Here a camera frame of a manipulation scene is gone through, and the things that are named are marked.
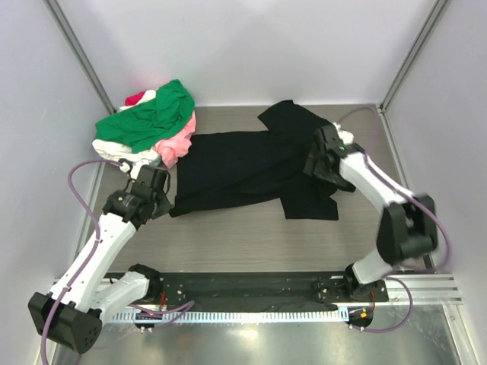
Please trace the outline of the pink t shirt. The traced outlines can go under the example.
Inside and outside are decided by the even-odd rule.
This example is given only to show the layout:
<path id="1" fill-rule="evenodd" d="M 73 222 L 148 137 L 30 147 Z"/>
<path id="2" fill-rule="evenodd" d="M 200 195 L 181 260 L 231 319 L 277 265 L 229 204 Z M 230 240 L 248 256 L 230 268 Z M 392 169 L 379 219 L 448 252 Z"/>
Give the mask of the pink t shirt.
<path id="1" fill-rule="evenodd" d="M 191 137 L 196 131 L 196 113 L 193 112 L 188 123 L 173 137 L 158 141 L 153 149 L 157 152 L 166 168 L 174 167 L 181 157 L 188 154 L 192 145 Z"/>

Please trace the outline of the white t shirt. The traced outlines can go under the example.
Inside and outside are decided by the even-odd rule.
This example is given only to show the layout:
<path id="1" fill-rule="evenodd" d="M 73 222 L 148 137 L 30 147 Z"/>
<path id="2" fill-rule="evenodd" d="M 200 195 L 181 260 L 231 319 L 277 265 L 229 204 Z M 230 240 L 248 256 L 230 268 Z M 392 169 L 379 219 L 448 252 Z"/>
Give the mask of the white t shirt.
<path id="1" fill-rule="evenodd" d="M 100 139 L 95 139 L 92 142 L 92 146 L 98 155 L 106 160 L 127 160 L 131 163 L 138 163 L 145 160 L 149 163 L 155 164 L 159 164 L 161 162 L 161 156 L 151 148 L 142 152 L 134 153 L 129 146 L 111 141 L 103 141 Z"/>

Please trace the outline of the green t shirt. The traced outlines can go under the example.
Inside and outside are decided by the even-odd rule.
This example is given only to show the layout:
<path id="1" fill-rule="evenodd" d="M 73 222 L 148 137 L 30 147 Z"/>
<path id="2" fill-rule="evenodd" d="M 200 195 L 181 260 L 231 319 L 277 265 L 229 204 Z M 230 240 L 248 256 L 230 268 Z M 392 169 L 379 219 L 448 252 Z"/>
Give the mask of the green t shirt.
<path id="1" fill-rule="evenodd" d="M 174 79 L 159 87 L 155 98 L 97 122 L 95 138 L 123 144 L 136 154 L 175 136 L 191 119 L 194 109 L 192 95 Z"/>

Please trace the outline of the black t shirt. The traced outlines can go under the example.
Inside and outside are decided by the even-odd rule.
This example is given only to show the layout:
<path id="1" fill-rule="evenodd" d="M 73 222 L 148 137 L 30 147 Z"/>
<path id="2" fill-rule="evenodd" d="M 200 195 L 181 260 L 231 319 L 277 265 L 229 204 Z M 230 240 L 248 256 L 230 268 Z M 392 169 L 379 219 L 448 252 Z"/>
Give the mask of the black t shirt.
<path id="1" fill-rule="evenodd" d="M 258 116 L 259 132 L 194 135 L 177 163 L 171 217 L 278 199 L 287 219 L 336 221 L 338 186 L 304 173 L 314 132 L 330 122 L 291 100 Z"/>

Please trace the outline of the red t shirt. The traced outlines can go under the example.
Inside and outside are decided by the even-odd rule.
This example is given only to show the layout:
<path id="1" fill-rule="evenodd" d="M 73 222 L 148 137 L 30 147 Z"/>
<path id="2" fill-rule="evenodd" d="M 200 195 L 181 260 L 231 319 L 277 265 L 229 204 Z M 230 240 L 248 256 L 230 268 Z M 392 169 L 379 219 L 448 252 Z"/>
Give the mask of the red t shirt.
<path id="1" fill-rule="evenodd" d="M 142 91 L 140 93 L 134 94 L 132 96 L 129 96 L 125 99 L 125 104 L 124 106 L 134 106 L 137 105 L 144 97 L 146 94 L 145 91 Z"/>

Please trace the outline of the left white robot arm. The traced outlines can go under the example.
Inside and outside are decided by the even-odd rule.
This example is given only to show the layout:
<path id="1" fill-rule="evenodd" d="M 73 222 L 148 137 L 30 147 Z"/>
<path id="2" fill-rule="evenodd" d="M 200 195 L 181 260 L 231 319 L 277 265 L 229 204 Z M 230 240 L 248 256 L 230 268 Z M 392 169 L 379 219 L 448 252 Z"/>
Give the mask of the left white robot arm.
<path id="1" fill-rule="evenodd" d="M 47 294 L 36 292 L 27 304 L 43 343 L 53 341 L 84 354 L 124 307 L 138 300 L 154 303 L 161 297 L 160 272 L 142 264 L 134 264 L 103 290 L 98 287 L 138 229 L 172 208 L 169 188 L 168 171 L 144 165 L 124 189 L 107 198 L 94 221 L 94 232 L 67 272 Z"/>

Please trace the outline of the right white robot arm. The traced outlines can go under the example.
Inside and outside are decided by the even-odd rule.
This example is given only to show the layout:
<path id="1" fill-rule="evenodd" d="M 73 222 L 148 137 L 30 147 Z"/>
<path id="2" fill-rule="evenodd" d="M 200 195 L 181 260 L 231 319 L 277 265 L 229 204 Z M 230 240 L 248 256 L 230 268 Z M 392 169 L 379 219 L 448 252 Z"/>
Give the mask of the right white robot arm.
<path id="1" fill-rule="evenodd" d="M 304 173 L 343 191 L 359 190 L 380 213 L 375 249 L 344 270 L 342 288 L 350 300 L 364 300 L 395 267 L 437 249 L 433 199 L 392 180 L 359 144 L 345 143 L 337 126 L 314 132 Z"/>

